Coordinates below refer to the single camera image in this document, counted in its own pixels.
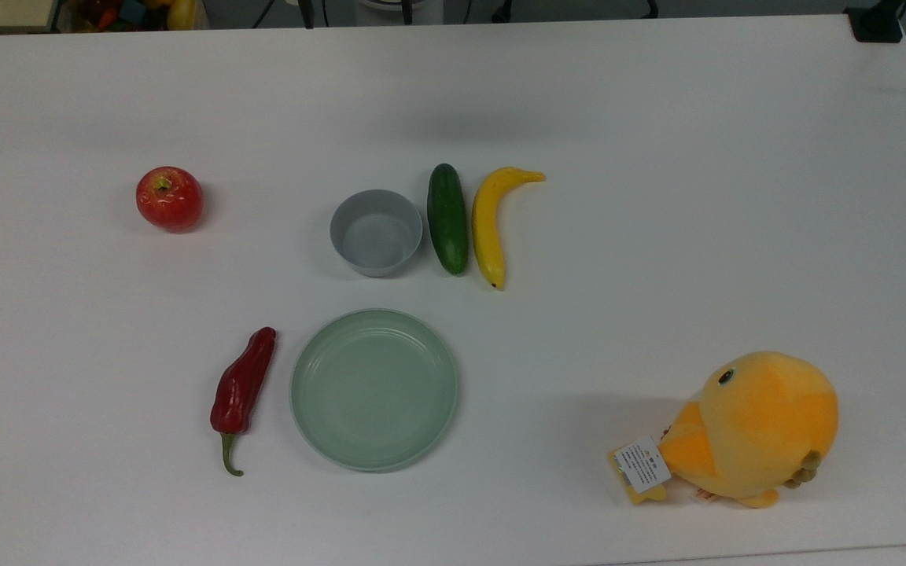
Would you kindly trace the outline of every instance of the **plush chick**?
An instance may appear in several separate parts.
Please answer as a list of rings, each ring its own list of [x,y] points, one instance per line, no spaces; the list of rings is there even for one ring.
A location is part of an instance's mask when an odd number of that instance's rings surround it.
[[[838,396],[812,363],[758,351],[719,368],[659,443],[670,472],[752,508],[812,480],[838,433]]]

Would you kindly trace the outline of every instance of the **red chili pepper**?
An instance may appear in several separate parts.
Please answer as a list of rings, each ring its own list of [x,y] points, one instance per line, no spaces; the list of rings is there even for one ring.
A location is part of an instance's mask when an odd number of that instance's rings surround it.
[[[275,336],[274,329],[269,327],[256,331],[247,344],[247,350],[223,372],[223,379],[219,380],[219,387],[215,390],[215,405],[212,405],[209,420],[215,432],[223,435],[223,464],[233,476],[244,474],[230,463],[230,452],[233,451],[237,434],[251,428],[251,412],[261,393],[267,366],[271,364]]]
[[[100,28],[101,31],[107,31],[107,28],[114,25],[116,21],[118,21],[118,9],[110,7],[104,10],[104,15],[100,16],[100,23],[97,24],[97,28]]]

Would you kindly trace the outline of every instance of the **label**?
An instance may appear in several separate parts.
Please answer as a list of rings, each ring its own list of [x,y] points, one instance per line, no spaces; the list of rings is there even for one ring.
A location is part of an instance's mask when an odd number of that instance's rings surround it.
[[[614,452],[614,463],[621,476],[636,494],[669,480],[669,468],[662,461],[659,448],[650,435],[645,435]]]
[[[721,499],[722,495],[715,495],[712,491],[705,491],[699,487],[691,497],[702,505],[708,505],[710,502],[716,501],[716,499]]]

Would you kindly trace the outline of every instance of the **gray bowl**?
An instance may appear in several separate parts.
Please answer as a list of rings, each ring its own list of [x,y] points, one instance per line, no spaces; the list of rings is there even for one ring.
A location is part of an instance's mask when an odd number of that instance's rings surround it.
[[[330,221],[335,250],[355,271],[368,277],[397,272],[422,242],[422,215],[391,190],[352,194]]]

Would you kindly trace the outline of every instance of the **tag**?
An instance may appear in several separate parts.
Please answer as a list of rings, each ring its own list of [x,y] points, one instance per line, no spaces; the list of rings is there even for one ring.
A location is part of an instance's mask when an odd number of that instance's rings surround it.
[[[694,498],[696,502],[700,502],[700,504],[702,505],[708,505],[710,502],[721,499],[722,495],[715,495],[712,493],[712,491],[705,491],[699,487],[696,491],[694,491],[691,497]]]
[[[644,494],[669,480],[669,468],[662,461],[659,448],[648,435],[615,450],[614,463],[636,494]]]
[[[666,499],[666,488],[662,483],[669,480],[669,468],[662,461],[652,437],[641,437],[626,447],[610,452],[608,456],[633,504],[638,505],[645,499],[658,502]]]

